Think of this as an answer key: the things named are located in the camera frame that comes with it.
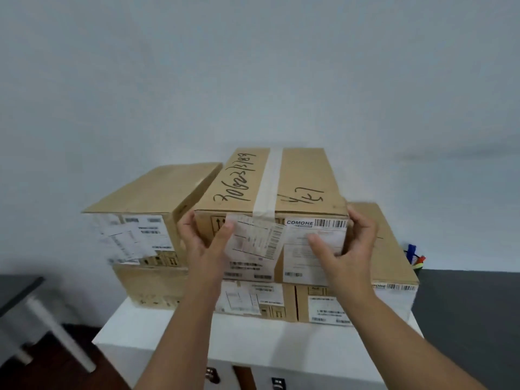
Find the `wooden floor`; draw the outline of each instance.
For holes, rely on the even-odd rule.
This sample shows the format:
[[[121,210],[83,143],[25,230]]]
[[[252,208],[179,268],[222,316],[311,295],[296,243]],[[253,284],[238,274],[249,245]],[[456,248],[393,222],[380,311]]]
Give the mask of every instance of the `wooden floor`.
[[[37,344],[26,349],[34,359],[29,365],[24,366],[10,359],[0,368],[0,388],[129,390],[125,381],[91,342],[99,329],[86,326],[65,328],[96,364],[93,373],[88,374],[53,335],[47,334]]]

